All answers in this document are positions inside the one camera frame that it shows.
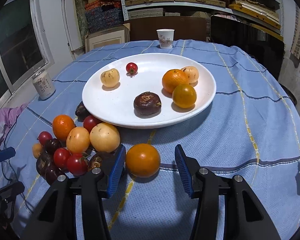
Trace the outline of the small tan longan fruit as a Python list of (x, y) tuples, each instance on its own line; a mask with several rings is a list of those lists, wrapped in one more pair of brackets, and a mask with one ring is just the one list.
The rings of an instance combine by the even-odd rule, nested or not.
[(33, 156), (38, 159), (42, 153), (45, 152), (44, 147), (40, 143), (33, 144)]

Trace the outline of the dark chestnut pile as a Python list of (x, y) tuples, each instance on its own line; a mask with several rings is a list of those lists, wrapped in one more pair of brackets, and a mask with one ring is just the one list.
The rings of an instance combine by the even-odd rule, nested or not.
[(50, 154), (44, 152), (42, 153), (36, 161), (36, 170), (38, 174), (45, 177), (46, 169), (53, 164)]

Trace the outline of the dark purple plum front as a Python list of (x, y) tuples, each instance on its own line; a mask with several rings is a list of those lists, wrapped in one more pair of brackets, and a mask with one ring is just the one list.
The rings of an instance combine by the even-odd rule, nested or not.
[(53, 182), (58, 178), (60, 175), (64, 175), (65, 173), (61, 171), (57, 166), (50, 165), (46, 168), (45, 172), (45, 180), (49, 185), (52, 185)]

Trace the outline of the dark purple plum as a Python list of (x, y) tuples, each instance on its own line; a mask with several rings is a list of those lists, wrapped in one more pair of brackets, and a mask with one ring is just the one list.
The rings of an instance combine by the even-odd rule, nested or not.
[(58, 178), (60, 175), (64, 175), (65, 173), (61, 171), (57, 166), (50, 165), (46, 168), (45, 172), (45, 180), (49, 185), (52, 185), (53, 182)]
[(45, 142), (44, 148), (48, 154), (54, 155), (57, 149), (62, 148), (62, 144), (58, 139), (53, 138)]

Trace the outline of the red tomato pile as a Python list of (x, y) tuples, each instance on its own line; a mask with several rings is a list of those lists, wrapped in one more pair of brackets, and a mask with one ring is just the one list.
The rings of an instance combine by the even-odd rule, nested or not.
[(70, 158), (71, 153), (66, 148), (58, 148), (53, 156), (54, 164), (61, 170), (67, 169), (67, 161)]

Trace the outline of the small orange citrus fruit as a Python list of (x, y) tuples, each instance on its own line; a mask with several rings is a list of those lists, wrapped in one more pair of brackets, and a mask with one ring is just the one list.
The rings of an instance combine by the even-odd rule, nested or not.
[(149, 178), (155, 175), (160, 167), (160, 154), (150, 144), (137, 144), (126, 153), (126, 169), (139, 178)]

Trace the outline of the red tomato with stem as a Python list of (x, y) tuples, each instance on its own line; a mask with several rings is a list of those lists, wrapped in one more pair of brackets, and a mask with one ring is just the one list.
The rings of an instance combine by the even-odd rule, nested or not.
[(67, 160), (67, 170), (74, 176), (84, 175), (88, 171), (88, 162), (83, 154), (73, 154)]

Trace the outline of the large dark water chestnut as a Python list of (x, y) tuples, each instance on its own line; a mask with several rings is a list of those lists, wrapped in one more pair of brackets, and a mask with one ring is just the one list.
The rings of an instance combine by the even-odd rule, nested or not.
[(92, 156), (88, 163), (88, 172), (93, 168), (101, 168), (104, 174), (110, 175), (116, 159), (117, 154), (115, 152), (97, 152)]

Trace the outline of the orange-yellow round fruit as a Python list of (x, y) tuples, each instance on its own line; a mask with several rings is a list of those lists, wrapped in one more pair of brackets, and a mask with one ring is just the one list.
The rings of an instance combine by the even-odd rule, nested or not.
[(82, 154), (89, 145), (89, 131), (84, 127), (75, 127), (68, 134), (66, 147), (71, 154)]

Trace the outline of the pale yellow round fruit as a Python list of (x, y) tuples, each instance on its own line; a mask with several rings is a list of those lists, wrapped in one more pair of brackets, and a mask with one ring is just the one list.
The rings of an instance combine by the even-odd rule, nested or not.
[(99, 123), (90, 132), (90, 143), (97, 152), (113, 152), (120, 145), (117, 128), (106, 122)]

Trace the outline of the pink cloth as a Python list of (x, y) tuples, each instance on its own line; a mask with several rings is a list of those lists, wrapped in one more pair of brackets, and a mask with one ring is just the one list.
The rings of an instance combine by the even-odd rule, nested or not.
[(0, 145), (27, 105), (28, 104), (25, 103), (15, 108), (0, 109)]

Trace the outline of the dark chestnut beside plate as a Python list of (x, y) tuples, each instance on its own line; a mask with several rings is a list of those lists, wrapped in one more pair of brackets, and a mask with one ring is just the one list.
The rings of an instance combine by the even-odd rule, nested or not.
[(80, 102), (76, 107), (75, 115), (77, 116), (79, 121), (83, 121), (87, 116), (90, 115), (83, 102)]

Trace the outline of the dark brown water chestnut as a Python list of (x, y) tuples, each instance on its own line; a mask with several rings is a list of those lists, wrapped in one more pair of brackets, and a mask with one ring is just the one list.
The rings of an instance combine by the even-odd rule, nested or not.
[(134, 99), (133, 106), (140, 115), (152, 115), (161, 110), (161, 100), (153, 92), (143, 92)]

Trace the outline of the pale striped melon behind mandarin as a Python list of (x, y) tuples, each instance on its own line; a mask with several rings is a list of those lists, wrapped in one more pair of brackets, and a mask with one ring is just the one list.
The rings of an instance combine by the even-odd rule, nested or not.
[(182, 72), (184, 72), (189, 80), (189, 84), (196, 83), (199, 78), (199, 72), (196, 67), (194, 66), (187, 66), (181, 69)]

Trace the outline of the white paper cup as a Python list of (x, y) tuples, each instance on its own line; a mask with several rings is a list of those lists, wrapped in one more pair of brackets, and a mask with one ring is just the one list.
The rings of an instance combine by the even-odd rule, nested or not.
[(157, 29), (157, 35), (161, 49), (173, 48), (174, 29)]

